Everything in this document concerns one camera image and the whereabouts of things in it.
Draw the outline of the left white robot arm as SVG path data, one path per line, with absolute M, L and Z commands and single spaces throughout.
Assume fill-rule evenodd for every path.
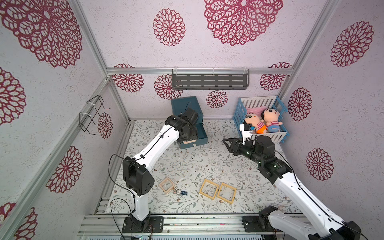
M 108 175 L 110 180 L 118 187 L 127 190 L 133 196 L 133 207 L 129 207 L 123 226 L 118 230 L 121 235 L 128 233 L 160 233 L 160 222 L 151 217 L 149 209 L 148 193 L 155 184 L 151 174 L 157 160 L 174 142 L 181 144 L 184 141 L 195 141 L 198 139 L 196 122 L 199 114 L 188 108 L 178 116 L 169 116 L 156 137 L 134 157 L 120 157 L 112 155 L 110 160 L 122 160 L 123 180 L 126 186 L 121 186 L 112 178 L 110 169 Z

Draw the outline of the small wooden brooch box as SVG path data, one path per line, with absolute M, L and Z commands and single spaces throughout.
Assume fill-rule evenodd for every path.
M 183 141 L 183 144 L 187 145 L 187 144 L 191 144 L 191 143 L 195 143 L 196 140 L 188 140 L 188 141 Z
M 175 183 L 169 177 L 166 177 L 162 182 L 159 183 L 159 187 L 165 194 L 168 194 L 171 190 L 174 189 Z

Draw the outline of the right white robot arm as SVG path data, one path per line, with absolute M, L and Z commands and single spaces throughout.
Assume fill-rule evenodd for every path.
M 284 157 L 277 158 L 275 143 L 267 136 L 223 139 L 229 153 L 256 163 L 258 170 L 272 185 L 289 197 L 305 215 L 308 224 L 269 206 L 259 211 L 262 229 L 281 230 L 297 240 L 358 240 L 363 234 L 353 221 L 346 222 L 327 208 L 296 176 Z

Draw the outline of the teal three-drawer cabinet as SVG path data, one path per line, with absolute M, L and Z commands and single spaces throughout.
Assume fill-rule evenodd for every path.
M 179 144 L 179 147 L 183 150 L 207 144 L 208 137 L 203 127 L 204 115 L 197 97 L 192 96 L 174 99 L 171 100 L 171 105 L 174 115 L 182 116 L 190 125 L 194 125 L 197 130 L 198 139 L 194 141 L 183 141 Z

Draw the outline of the large yellow wooden brooch box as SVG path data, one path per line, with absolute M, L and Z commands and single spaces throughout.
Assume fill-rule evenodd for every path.
M 199 190 L 199 194 L 201 194 L 204 197 L 209 198 L 210 200 L 214 200 L 216 197 L 216 194 L 218 192 L 218 189 L 219 189 L 218 184 L 216 184 L 216 183 L 214 183 L 208 179 L 205 179 L 203 182 L 203 185 L 201 186 L 201 188 Z

